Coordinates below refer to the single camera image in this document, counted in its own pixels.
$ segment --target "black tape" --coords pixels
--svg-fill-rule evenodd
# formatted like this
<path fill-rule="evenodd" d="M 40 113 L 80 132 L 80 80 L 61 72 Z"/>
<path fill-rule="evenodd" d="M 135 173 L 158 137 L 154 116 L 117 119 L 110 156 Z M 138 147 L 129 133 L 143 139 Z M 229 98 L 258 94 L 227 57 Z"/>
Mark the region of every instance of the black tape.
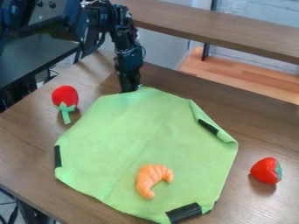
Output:
<path fill-rule="evenodd" d="M 201 119 L 198 119 L 198 123 L 203 126 L 205 129 L 207 129 L 208 131 L 210 131 L 214 136 L 217 136 L 219 130 L 216 129 L 214 126 L 212 126 L 211 124 L 204 122 Z"/>
<path fill-rule="evenodd" d="M 57 167 L 62 167 L 61 155 L 60 155 L 60 146 L 59 145 L 56 145 L 54 147 L 54 154 L 55 154 L 55 169 Z"/>
<path fill-rule="evenodd" d="M 192 203 L 187 206 L 181 206 L 169 212 L 166 212 L 167 216 L 170 218 L 171 223 L 176 223 L 193 216 L 201 215 L 201 207 L 198 203 Z"/>

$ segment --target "strawberry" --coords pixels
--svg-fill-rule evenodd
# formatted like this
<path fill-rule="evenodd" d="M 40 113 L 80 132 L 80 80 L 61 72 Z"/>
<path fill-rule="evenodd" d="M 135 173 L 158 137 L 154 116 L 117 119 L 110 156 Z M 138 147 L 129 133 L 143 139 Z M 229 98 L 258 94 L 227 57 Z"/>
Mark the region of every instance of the strawberry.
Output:
<path fill-rule="evenodd" d="M 250 173 L 260 182 L 270 185 L 282 180 L 281 165 L 273 157 L 266 157 L 258 161 L 251 167 Z"/>
<path fill-rule="evenodd" d="M 69 112 L 75 110 L 78 105 L 79 96 L 74 87 L 62 86 L 52 92 L 53 104 L 62 112 L 65 124 L 71 123 Z"/>

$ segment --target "green strawberry leaf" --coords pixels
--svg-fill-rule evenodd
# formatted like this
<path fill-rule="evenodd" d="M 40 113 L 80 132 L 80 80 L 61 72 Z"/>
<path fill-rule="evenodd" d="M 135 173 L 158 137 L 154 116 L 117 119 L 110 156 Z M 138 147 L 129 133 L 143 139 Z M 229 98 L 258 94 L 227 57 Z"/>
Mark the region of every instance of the green strawberry leaf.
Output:
<path fill-rule="evenodd" d="M 277 173 L 277 179 L 282 180 L 282 168 L 279 162 L 276 161 L 275 172 Z"/>
<path fill-rule="evenodd" d="M 71 118 L 70 118 L 69 112 L 73 112 L 76 109 L 76 106 L 72 105 L 70 107 L 67 107 L 67 105 L 64 102 L 61 102 L 59 107 L 56 107 L 56 108 L 61 110 L 64 124 L 65 125 L 70 124 Z"/>

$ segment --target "toy croissant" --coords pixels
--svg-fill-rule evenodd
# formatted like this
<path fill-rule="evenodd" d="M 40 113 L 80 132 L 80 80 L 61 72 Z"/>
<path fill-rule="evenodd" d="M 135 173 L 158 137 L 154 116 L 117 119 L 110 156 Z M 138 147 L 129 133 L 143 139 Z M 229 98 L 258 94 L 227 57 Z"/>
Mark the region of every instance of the toy croissant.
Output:
<path fill-rule="evenodd" d="M 136 190 L 145 199 L 153 199 L 155 197 L 155 193 L 151 191 L 150 188 L 162 179 L 169 183 L 172 182 L 172 170 L 160 164 L 145 165 L 140 169 L 137 175 Z"/>

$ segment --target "green cloth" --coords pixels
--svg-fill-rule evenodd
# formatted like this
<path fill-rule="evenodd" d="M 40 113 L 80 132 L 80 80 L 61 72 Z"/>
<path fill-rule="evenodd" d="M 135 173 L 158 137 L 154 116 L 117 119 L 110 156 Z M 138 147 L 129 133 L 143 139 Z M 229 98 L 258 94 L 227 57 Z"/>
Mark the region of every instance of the green cloth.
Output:
<path fill-rule="evenodd" d="M 238 149 L 193 101 L 149 87 L 100 97 L 56 145 L 57 179 L 158 223 L 170 223 L 165 212 L 194 202 L 203 214 L 211 210 Z M 152 188 L 154 199 L 135 189 L 136 175 L 147 164 L 166 165 L 174 173 L 171 184 Z"/>

